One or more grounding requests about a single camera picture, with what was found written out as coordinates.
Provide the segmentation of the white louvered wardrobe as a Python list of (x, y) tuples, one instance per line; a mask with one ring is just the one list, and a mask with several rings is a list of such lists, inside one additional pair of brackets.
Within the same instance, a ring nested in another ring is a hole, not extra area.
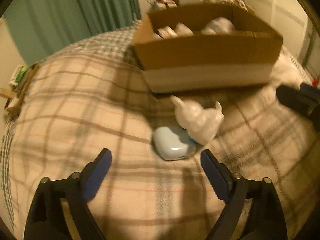
[(283, 36), (283, 44), (304, 64), (310, 47), (312, 24), (297, 0), (246, 0), (257, 16)]

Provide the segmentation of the white unicorn figurine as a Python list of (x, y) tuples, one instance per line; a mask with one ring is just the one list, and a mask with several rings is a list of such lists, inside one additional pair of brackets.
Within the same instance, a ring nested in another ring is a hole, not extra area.
[(200, 145), (206, 145), (217, 135), (225, 116), (218, 101), (215, 108), (203, 108), (195, 100), (183, 101), (172, 95), (170, 101), (175, 106), (177, 123), (186, 130), (189, 137)]

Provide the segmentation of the small cardboard box with clutter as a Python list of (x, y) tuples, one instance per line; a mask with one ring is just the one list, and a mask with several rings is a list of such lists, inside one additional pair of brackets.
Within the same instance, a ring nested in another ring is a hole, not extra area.
[(40, 64), (37, 62), (30, 67), (18, 67), (18, 71), (14, 73), (14, 77), (19, 77), (22, 73), (21, 79), (13, 89), (1, 88), (1, 99), (6, 99), (4, 105), (4, 121), (9, 122), (19, 117), (22, 105), (27, 94), (27, 91), (37, 74)]

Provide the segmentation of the light blue earbuds case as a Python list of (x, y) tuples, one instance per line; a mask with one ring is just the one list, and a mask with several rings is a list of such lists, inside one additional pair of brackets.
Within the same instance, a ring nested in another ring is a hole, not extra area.
[(166, 161), (190, 158), (196, 152), (196, 143), (180, 126), (162, 126), (153, 132), (156, 153)]

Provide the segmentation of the grey white sock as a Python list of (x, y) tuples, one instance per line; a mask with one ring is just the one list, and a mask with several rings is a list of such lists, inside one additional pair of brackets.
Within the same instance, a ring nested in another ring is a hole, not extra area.
[(210, 21), (201, 29), (201, 33), (204, 35), (230, 34), (233, 31), (235, 31), (233, 23), (224, 17)]

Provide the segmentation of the open cardboard box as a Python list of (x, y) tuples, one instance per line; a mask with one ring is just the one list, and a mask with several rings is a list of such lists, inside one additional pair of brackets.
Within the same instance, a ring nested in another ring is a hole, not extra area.
[[(235, 31), (204, 35), (210, 21), (229, 19)], [(193, 36), (163, 39), (156, 30), (186, 25)], [(262, 19), (236, 5), (190, 4), (148, 13), (132, 47), (150, 90), (157, 94), (265, 84), (283, 37)]]

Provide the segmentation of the green curtain left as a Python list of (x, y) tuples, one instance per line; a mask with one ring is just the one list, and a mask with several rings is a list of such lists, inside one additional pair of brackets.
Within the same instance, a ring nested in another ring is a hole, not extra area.
[(31, 65), (85, 38), (128, 27), (141, 13), (138, 0), (13, 0), (4, 18)]

